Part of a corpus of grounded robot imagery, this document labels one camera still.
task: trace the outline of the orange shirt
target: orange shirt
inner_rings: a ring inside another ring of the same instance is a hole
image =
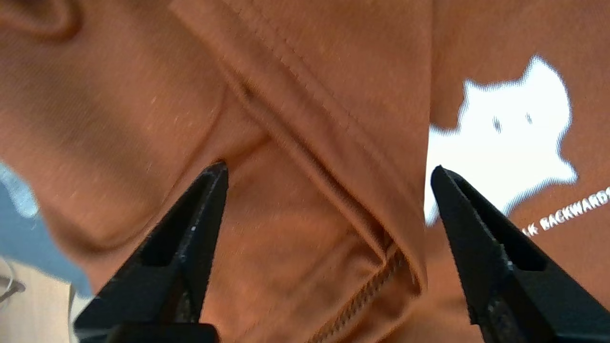
[[[480,342],[427,157],[610,306],[604,0],[2,6],[0,157],[95,290],[224,159],[223,342]]]

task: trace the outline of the clip jaw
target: clip jaw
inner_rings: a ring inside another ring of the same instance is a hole
[[[487,343],[610,342],[610,312],[474,187],[441,166],[431,184]]]
[[[74,323],[82,343],[218,341],[199,324],[228,188],[205,169]]]

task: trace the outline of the orange fabric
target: orange fabric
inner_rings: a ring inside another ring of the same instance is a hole
[[[223,342],[481,342],[422,211],[429,124],[456,125],[466,79],[517,79],[540,54],[569,88],[579,182],[527,199],[520,227],[610,185],[590,148],[610,123],[604,0],[0,6],[0,157],[96,290],[227,162],[202,313]],[[608,217],[533,237],[606,306]]]

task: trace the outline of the wire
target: wire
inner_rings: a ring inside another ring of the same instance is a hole
[[[4,262],[4,264],[9,268],[9,271],[10,271],[9,284],[6,286],[6,290],[4,291],[4,293],[6,294],[6,293],[8,293],[8,291],[10,291],[11,287],[13,287],[13,282],[15,282],[15,269],[13,269],[13,266],[10,265],[10,263],[3,256],[0,256],[0,259]],[[8,304],[9,304],[9,299],[6,299],[6,301],[3,301],[0,304],[0,311],[4,311]]]

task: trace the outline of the stitching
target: stitching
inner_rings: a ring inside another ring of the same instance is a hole
[[[402,267],[404,258],[402,254],[396,254],[384,270],[377,274],[372,280],[366,283],[366,285],[356,294],[356,296],[349,302],[347,309],[341,312],[337,319],[326,328],[322,328],[316,333],[307,343],[322,343],[328,338],[338,333],[345,325],[354,317],[360,310],[369,304],[375,295],[379,293],[383,285],[386,284],[396,271]]]
[[[294,56],[298,57],[299,60],[302,62],[303,66],[305,67],[306,71],[312,75],[312,77],[315,79],[315,81],[317,82],[317,84],[320,86],[320,88],[322,88],[327,94],[330,95],[330,97],[334,100],[335,104],[344,112],[347,114],[347,116],[352,119],[353,121],[355,121],[358,126],[360,126],[360,122],[357,118],[355,118],[352,113],[350,111],[348,111],[343,105],[342,103],[336,98],[335,94],[332,92],[332,90],[328,89],[322,82],[320,82],[320,78],[317,77],[317,75],[312,71],[312,68],[310,67],[310,65],[307,63],[306,59],[301,56],[300,54],[298,54],[296,52],[296,50],[294,49],[294,47],[288,42],[288,39],[285,38],[282,34],[280,34],[279,29],[272,25],[271,21],[264,15],[262,9],[255,3],[255,0],[249,0],[249,3],[251,4],[251,9],[255,12],[255,14],[262,19],[262,21],[265,23],[265,25],[269,28],[271,28],[273,30],[273,32],[275,33],[275,35],[277,37],[279,37],[284,44],[286,45],[286,47],[288,47],[288,49],[290,50],[290,52],[292,52],[292,54],[294,54]],[[237,8],[235,8],[235,5],[233,4],[229,4],[230,7],[232,7],[237,15],[243,20],[244,23],[248,23],[248,20],[246,18],[244,18],[243,16],[243,11],[245,10],[243,8],[243,6],[238,6]],[[317,102],[320,103],[320,105],[322,106],[322,108],[324,108],[324,110],[326,110],[328,113],[332,113],[333,111],[331,111],[328,106],[326,105],[326,101],[324,101],[324,99],[321,99],[317,94],[318,92],[316,92],[315,90],[312,90],[310,87],[310,83],[306,82],[305,80],[302,79],[302,77],[294,70],[294,68],[285,61],[285,55],[278,53],[277,51],[277,44],[273,44],[272,42],[269,42],[268,39],[265,38],[265,35],[261,33],[261,28],[258,25],[249,25],[250,27],[253,28],[254,33],[258,36],[258,38],[267,46],[267,48],[274,53],[275,56],[278,57],[278,59],[280,60],[280,62],[282,64],[284,64],[288,70],[290,70],[290,72],[292,73],[292,75],[295,77],[295,79],[303,84],[305,90],[311,94],[311,96],[313,97],[313,99],[315,99]],[[336,121],[339,125],[341,125],[341,127],[343,129],[345,129],[346,132],[351,132],[351,128],[353,126],[352,123],[350,123],[349,121],[347,123],[342,123],[341,121]],[[398,168],[396,167],[396,165],[394,163],[391,162],[391,160],[389,158],[387,158],[386,154],[382,153],[381,151],[377,150],[375,154],[373,154],[370,149],[364,149],[364,151],[366,151],[366,153],[374,160],[374,161],[378,161],[378,162],[382,162],[382,164],[386,164],[386,165],[390,165],[392,167],[392,170],[398,170]],[[401,195],[403,196],[403,198],[408,198],[405,196],[404,191],[405,189],[408,189],[408,187],[406,187],[404,180],[400,177],[398,177],[398,173],[392,173],[393,177],[392,179],[394,179],[395,182],[397,182],[398,184],[401,185],[401,189],[402,191],[400,191]]]

